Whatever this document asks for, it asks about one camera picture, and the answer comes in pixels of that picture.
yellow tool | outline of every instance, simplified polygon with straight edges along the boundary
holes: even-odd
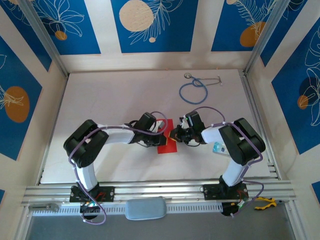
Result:
[[[278,204],[284,204],[284,203],[289,202],[288,200],[276,200],[273,197],[272,198],[265,198],[265,197],[262,197],[262,196],[257,197],[256,200],[265,201],[265,202],[268,202],[269,204],[265,205],[265,206],[256,206],[254,208],[255,210],[265,210],[265,209],[268,209],[270,207],[276,207]]]

wall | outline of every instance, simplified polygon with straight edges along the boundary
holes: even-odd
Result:
[[[32,4],[67,69],[77,72],[243,69],[275,2],[34,0]],[[0,0],[0,5],[17,28],[26,28],[12,0]],[[39,51],[28,41],[29,35],[20,32]]]
[[[0,94],[0,189],[4,190],[0,232],[5,240],[15,233],[26,186],[36,183],[65,79],[54,63],[48,69],[42,64],[41,56],[29,47],[1,7],[0,22],[0,85],[5,91]],[[18,87],[9,92],[11,85]]]
[[[298,108],[299,88],[294,88],[293,86],[295,86],[297,81],[299,83],[302,82],[303,78],[300,77],[299,72],[296,73],[295,69],[292,70],[293,73],[288,71],[288,65],[285,64],[289,59],[288,63],[291,63],[292,60],[300,63],[302,59],[303,64],[297,64],[294,68],[306,68],[304,63],[305,54],[297,57],[294,52],[319,18],[319,1],[308,0],[266,67],[264,67],[263,62],[259,59],[249,74],[249,80],[254,86],[259,105],[264,112],[263,120],[266,126],[268,126],[269,139],[273,145],[279,166],[282,169],[282,175],[284,178],[291,180],[310,239],[315,240],[320,239],[320,205],[311,184],[320,180],[320,145],[314,147],[310,145],[309,150],[303,150],[299,148],[301,145],[299,139],[297,137],[293,138],[293,136],[297,136],[297,131],[292,127],[290,129],[287,121],[290,122],[290,118],[293,117],[293,120],[300,124],[301,129],[304,129],[306,123],[310,126],[312,122],[310,115],[311,106],[308,106],[308,108],[305,108],[307,106],[302,106],[302,109],[305,108],[304,110]],[[275,88],[277,89],[277,95],[273,88],[275,82],[272,85],[274,79],[279,84],[288,82],[287,87],[284,87],[282,92],[279,92]],[[282,99],[281,95],[287,96],[288,99],[287,103],[282,102],[280,105],[278,98]],[[298,108],[297,110],[301,112],[298,112],[295,116],[286,115],[286,119],[284,115],[288,108],[286,104],[291,108],[290,111]],[[313,126],[313,131],[318,133],[320,127]],[[315,139],[309,138],[307,132],[305,134],[301,134],[300,132],[300,136],[307,144],[319,139],[318,137]]]

purple cable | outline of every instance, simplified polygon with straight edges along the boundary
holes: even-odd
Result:
[[[102,127],[99,127],[95,130],[93,130],[92,132],[90,132],[87,136],[85,136],[80,142],[79,144],[73,149],[73,151],[70,153],[69,155],[69,158],[68,158],[68,161],[69,163],[72,165],[73,167],[73,170],[74,170],[74,174],[75,174],[75,177],[76,177],[76,181],[78,182],[81,190],[84,192],[84,194],[86,194],[102,211],[103,213],[103,221],[101,222],[92,222],[92,221],[88,221],[85,219],[85,216],[84,214],[85,213],[82,213],[81,217],[83,219],[83,221],[87,224],[91,224],[91,225],[101,225],[101,224],[104,224],[107,220],[107,213],[105,211],[105,209],[101,206],[101,204],[93,197],[90,195],[90,193],[87,191],[87,189],[85,188],[85,186],[81,183],[80,181],[80,178],[79,178],[79,175],[78,175],[78,172],[77,172],[77,166],[76,164],[72,161],[72,157],[73,155],[75,154],[75,152],[80,148],[80,146],[82,144],[85,143],[85,141],[87,139],[89,139],[93,134],[95,134],[96,132],[100,131],[100,130],[106,130],[106,129],[124,129],[124,130],[130,130],[130,131],[133,131],[133,132],[139,132],[139,133],[143,133],[143,134],[147,134],[147,135],[160,135],[162,133],[165,132],[165,130],[167,129],[168,127],[168,119],[167,117],[162,113],[162,112],[159,112],[159,111],[153,111],[151,112],[151,114],[161,114],[164,118],[164,121],[165,121],[165,126],[164,128],[160,131],[160,132],[156,132],[156,133],[153,133],[153,132],[147,132],[147,131],[143,131],[143,130],[139,130],[139,129],[134,129],[132,127],[122,127],[122,126],[102,126]]]
[[[244,170],[242,171],[241,175],[240,175],[240,179],[242,180],[245,176],[245,174],[247,173],[249,167],[252,165],[252,164],[255,164],[255,163],[259,163],[261,162],[264,157],[262,156],[262,153],[259,151],[259,149],[252,143],[252,141],[250,141],[250,139],[244,134],[244,132],[237,126],[235,125],[234,123],[232,122],[225,122],[226,121],[226,118],[225,116],[223,115],[222,112],[220,112],[218,109],[215,109],[214,107],[211,107],[211,106],[200,106],[200,107],[197,107],[196,109],[194,109],[193,111],[196,111],[198,109],[212,109],[216,112],[218,112],[222,118],[223,118],[223,122],[220,122],[220,123],[216,123],[216,124],[213,124],[212,127],[215,128],[215,127],[222,127],[222,126],[225,126],[225,125],[229,125],[229,126],[232,126],[234,127],[243,137],[244,139],[250,144],[250,146],[256,151],[256,153],[259,155],[259,159],[258,160],[254,160],[250,163],[247,164],[247,166],[244,168]],[[251,184],[260,184],[262,186],[260,192],[258,192],[258,194],[252,198],[252,200],[250,202],[248,202],[248,204],[245,205],[244,208],[246,208],[247,206],[251,205],[253,203],[254,200],[256,200],[256,198],[258,198],[260,196],[260,194],[264,191],[265,189],[265,185],[262,183],[262,182],[258,182],[258,181],[249,181],[249,180],[242,180],[243,182],[246,182],[246,183],[251,183]],[[236,212],[235,214],[232,215],[232,217],[238,215],[242,210],[239,210],[238,212]]]

